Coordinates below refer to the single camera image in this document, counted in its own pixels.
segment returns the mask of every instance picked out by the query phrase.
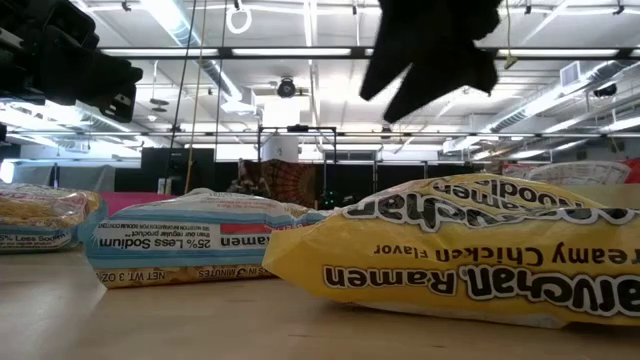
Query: wooden table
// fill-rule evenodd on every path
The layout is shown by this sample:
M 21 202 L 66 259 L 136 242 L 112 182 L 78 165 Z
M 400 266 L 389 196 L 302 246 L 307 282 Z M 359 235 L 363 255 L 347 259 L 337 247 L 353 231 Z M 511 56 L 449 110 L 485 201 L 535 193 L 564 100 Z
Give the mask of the wooden table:
M 2 360 L 638 359 L 639 335 L 353 308 L 277 279 L 107 291 L 80 252 L 0 256 Z

